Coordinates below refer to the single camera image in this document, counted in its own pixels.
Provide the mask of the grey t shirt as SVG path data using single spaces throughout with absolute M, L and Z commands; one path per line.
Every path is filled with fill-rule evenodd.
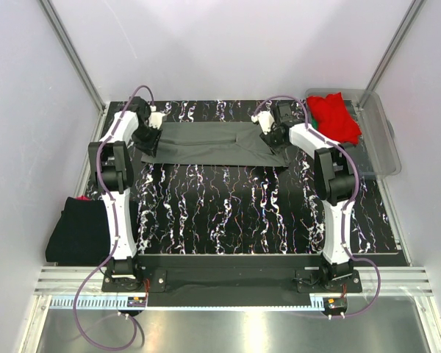
M 168 122 L 162 125 L 154 157 L 144 163 L 287 167 L 284 152 L 275 154 L 261 139 L 261 128 L 248 122 Z

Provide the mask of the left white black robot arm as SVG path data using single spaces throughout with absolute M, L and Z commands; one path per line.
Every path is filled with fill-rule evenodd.
M 104 292 L 135 292 L 148 286 L 132 231 L 130 190 L 134 171 L 128 144 L 132 141 L 142 153 L 155 157 L 162 120 L 163 114 L 154 105 L 136 96 L 114 114 L 106 134 L 88 146 L 90 178 L 101 193 L 110 234 L 110 253 L 103 264 Z

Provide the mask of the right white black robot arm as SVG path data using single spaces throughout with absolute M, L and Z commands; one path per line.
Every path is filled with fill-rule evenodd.
M 251 120 L 262 130 L 261 139 L 272 152 L 295 146 L 313 158 L 315 193 L 322 201 L 325 215 L 325 243 L 320 265 L 309 286 L 340 292 L 352 282 L 354 260 L 348 245 L 351 237 L 351 211 L 359 190 L 359 173 L 351 153 L 352 143 L 338 143 L 317 131 L 309 122 L 303 103 L 304 120 L 295 118 L 291 106 L 278 103 L 263 110 L 262 102 Z

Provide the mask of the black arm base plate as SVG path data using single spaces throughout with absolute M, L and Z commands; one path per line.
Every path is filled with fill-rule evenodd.
M 103 281 L 105 291 L 148 294 L 150 307 L 195 310 L 307 307 L 314 295 L 361 293 L 357 272 L 330 279 L 318 255 L 141 255 L 136 283 Z

